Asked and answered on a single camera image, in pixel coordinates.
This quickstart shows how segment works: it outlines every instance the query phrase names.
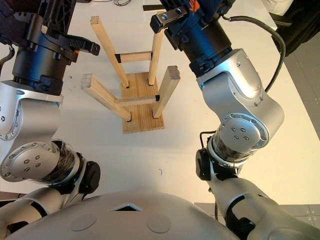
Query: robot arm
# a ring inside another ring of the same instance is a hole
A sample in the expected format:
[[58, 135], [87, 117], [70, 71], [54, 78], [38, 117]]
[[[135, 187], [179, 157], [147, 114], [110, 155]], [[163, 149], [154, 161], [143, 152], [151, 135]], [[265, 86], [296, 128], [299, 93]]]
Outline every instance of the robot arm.
[[203, 98], [221, 125], [208, 146], [215, 162], [239, 168], [265, 147], [284, 120], [281, 107], [264, 91], [261, 79], [243, 49], [232, 49], [218, 19], [234, 0], [162, 0], [168, 12], [151, 19], [155, 32], [184, 51]]
[[9, 182], [32, 180], [50, 187], [1, 208], [2, 228], [23, 222], [24, 211], [35, 212], [31, 223], [43, 217], [41, 212], [56, 212], [98, 187], [99, 165], [52, 140], [59, 127], [66, 66], [77, 61], [79, 51], [100, 51], [94, 42], [67, 35], [75, 4], [0, 0], [0, 42], [18, 46], [14, 79], [0, 82], [0, 174]]
[[318, 229], [290, 216], [252, 182], [237, 175], [284, 121], [243, 49], [232, 49], [218, 18], [234, 0], [160, 0], [167, 12], [152, 17], [174, 49], [184, 51], [203, 98], [220, 126], [197, 151], [196, 173], [207, 181], [226, 226], [240, 239], [318, 239]]

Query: table surface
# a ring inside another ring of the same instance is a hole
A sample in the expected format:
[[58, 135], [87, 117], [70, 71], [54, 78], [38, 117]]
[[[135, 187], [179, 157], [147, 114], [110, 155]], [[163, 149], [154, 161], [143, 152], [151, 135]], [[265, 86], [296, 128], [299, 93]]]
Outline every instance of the table surface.
[[[117, 53], [149, 51], [153, 41], [149, 27], [152, 13], [144, 13], [142, 4], [141, 0], [132, 0], [125, 7], [111, 2], [77, 4], [69, 34], [98, 43], [90, 17], [100, 16]], [[275, 27], [257, 0], [236, 1], [228, 16], [235, 15], [250, 15]], [[220, 22], [233, 49], [245, 50], [266, 86], [279, 60], [269, 34], [250, 23]], [[7, 48], [0, 46], [0, 52], [4, 55]], [[4, 66], [2, 81], [12, 79], [13, 63], [12, 60]], [[172, 65], [178, 66], [181, 81], [164, 109], [165, 129], [132, 134], [122, 134], [122, 120], [80, 89], [82, 74], [93, 73], [120, 97], [120, 81], [103, 50], [99, 56], [80, 53], [78, 62], [67, 67], [61, 122], [54, 137], [71, 144], [89, 161], [99, 163], [101, 179], [94, 195], [155, 190], [191, 202], [214, 201], [207, 183], [196, 176], [195, 154], [201, 147], [199, 133], [216, 129], [220, 122], [205, 104], [187, 57], [174, 51], [164, 37], [157, 69], [159, 85], [167, 66]], [[149, 70], [148, 61], [123, 66], [127, 73]], [[282, 106], [284, 123], [271, 143], [250, 157], [240, 177], [254, 182], [279, 204], [317, 204], [320, 142], [285, 66], [269, 94]], [[38, 187], [30, 181], [0, 181], [0, 190], [7, 192], [27, 193]]]

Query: light wood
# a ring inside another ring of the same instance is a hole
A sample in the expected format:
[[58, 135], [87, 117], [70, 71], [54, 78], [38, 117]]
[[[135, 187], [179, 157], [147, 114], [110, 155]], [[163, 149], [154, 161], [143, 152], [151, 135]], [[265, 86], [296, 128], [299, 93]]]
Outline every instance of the light wood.
[[176, 89], [176, 86], [178, 85], [179, 81], [180, 72], [178, 70], [178, 67], [168, 66], [159, 89], [160, 100], [153, 106], [152, 109], [153, 117], [155, 119], [161, 116], [167, 102], [169, 101], [174, 90]]
[[[148, 72], [128, 74], [130, 88], [122, 88], [121, 94], [123, 99], [143, 98], [155, 96], [158, 94], [157, 80], [154, 85], [148, 85]], [[153, 117], [153, 106], [156, 103], [131, 105], [127, 109], [131, 112], [131, 121], [122, 120], [124, 134], [152, 131], [164, 129], [164, 120], [162, 115], [159, 118]]]
[[131, 105], [142, 105], [142, 104], [154, 104], [157, 102], [157, 100], [156, 100], [156, 96], [145, 96], [145, 97], [116, 99], [114, 102], [118, 106], [131, 106]]
[[121, 63], [148, 61], [151, 60], [151, 53], [152, 51], [121, 53]]
[[129, 80], [125, 73], [124, 68], [120, 63], [118, 63], [117, 58], [115, 56], [115, 49], [110, 41], [109, 36], [107, 35], [107, 32], [102, 24], [101, 19], [98, 16], [92, 16], [91, 17], [91, 27], [93, 31], [95, 32], [96, 36], [98, 37], [105, 54], [108, 56], [116, 74], [121, 80], [122, 86], [124, 88], [129, 86]]
[[160, 56], [161, 42], [162, 42], [163, 36], [164, 36], [164, 29], [162, 29], [157, 34], [154, 34], [153, 36], [152, 59], [150, 62], [149, 74], [148, 74], [149, 85], [153, 85], [155, 83], [158, 61]]
[[81, 89], [124, 121], [131, 120], [130, 111], [123, 106], [118, 106], [115, 103], [117, 98], [91, 73], [83, 75], [81, 80]]

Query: white cloth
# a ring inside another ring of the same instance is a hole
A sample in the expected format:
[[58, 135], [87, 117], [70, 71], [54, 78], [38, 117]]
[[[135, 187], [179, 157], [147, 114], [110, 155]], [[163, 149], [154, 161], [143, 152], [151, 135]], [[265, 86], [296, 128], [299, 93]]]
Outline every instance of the white cloth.
[[269, 13], [283, 16], [294, 0], [262, 0]]

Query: black wire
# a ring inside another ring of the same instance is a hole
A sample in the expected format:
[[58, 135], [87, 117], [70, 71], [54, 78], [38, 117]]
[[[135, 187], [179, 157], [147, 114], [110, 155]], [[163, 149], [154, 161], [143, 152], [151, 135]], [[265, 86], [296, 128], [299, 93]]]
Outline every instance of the black wire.
[[217, 205], [217, 201], [215, 201], [215, 203], [214, 203], [214, 219], [219, 222], [219, 220], [218, 220], [218, 205]]
[[237, 22], [237, 21], [244, 21], [244, 22], [249, 22], [252, 24], [255, 24], [257, 26], [259, 26], [260, 28], [266, 30], [268, 33], [270, 33], [274, 39], [279, 43], [279, 47], [280, 47], [280, 59], [279, 59], [279, 63], [278, 66], [276, 67], [276, 70], [274, 72], [274, 75], [270, 81], [270, 83], [268, 84], [268, 86], [265, 88], [265, 92], [267, 93], [270, 88], [272, 87], [272, 85], [275, 83], [276, 78], [281, 70], [282, 64], [284, 63], [284, 59], [286, 56], [286, 44], [285, 41], [282, 39], [282, 37], [279, 35], [279, 33], [277, 33], [275, 30], [273, 30], [271, 27], [269, 27], [267, 24], [263, 23], [262, 21], [255, 19], [253, 17], [249, 17], [249, 16], [232, 16], [232, 17], [225, 17], [222, 16], [222, 18], [224, 20], [228, 20], [229, 22]]
[[[215, 134], [215, 133], [216, 133], [216, 130], [215, 130], [215, 131], [202, 131], [202, 132], [200, 132], [199, 137], [200, 137], [200, 142], [201, 142], [201, 147], [202, 147], [202, 148], [205, 147], [205, 146], [204, 146], [204, 141], [202, 140], [202, 135], [203, 135], [203, 134]], [[219, 220], [218, 220], [218, 206], [217, 206], [217, 202], [214, 203], [214, 218], [215, 218], [215, 220], [217, 220], [217, 221], [219, 222]]]
[[202, 131], [202, 132], [200, 132], [200, 142], [201, 142], [201, 147], [202, 148], [204, 148], [205, 146], [204, 146], [204, 141], [202, 140], [202, 135], [203, 134], [215, 134], [216, 133], [216, 131]]
[[128, 5], [130, 2], [131, 2], [131, 0], [113, 0], [113, 3], [114, 3], [116, 6], [119, 6], [119, 7]]
[[107, 2], [113, 2], [114, 5], [123, 7], [125, 5], [128, 5], [132, 0], [105, 0], [105, 1], [97, 1], [97, 0], [91, 0], [91, 2], [96, 3], [107, 3]]
[[4, 64], [8, 62], [10, 59], [12, 59], [14, 56], [15, 56], [15, 49], [12, 47], [12, 45], [9, 45], [9, 54], [0, 60], [0, 75], [1, 75], [2, 67], [4, 66]]

